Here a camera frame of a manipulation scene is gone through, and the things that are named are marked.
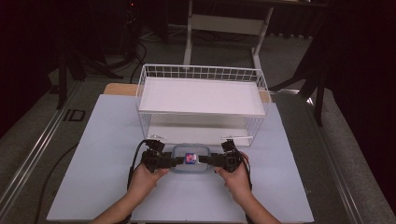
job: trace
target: table top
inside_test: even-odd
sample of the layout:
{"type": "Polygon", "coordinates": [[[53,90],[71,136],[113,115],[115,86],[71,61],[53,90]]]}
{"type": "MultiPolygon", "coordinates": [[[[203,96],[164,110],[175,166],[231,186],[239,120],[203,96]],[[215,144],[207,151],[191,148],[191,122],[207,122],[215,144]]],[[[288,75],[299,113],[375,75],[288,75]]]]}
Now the table top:
{"type": "MultiPolygon", "coordinates": [[[[90,220],[125,192],[134,146],[143,138],[131,96],[134,88],[109,84],[99,97],[49,211],[49,220],[90,220]]],[[[210,146],[210,150],[221,152],[220,146],[210,146]]],[[[275,104],[252,146],[240,150],[250,157],[253,193],[259,201],[284,223],[313,221],[275,104]]],[[[132,220],[245,222],[244,212],[211,171],[202,175],[170,173],[134,211],[132,220]]]]}

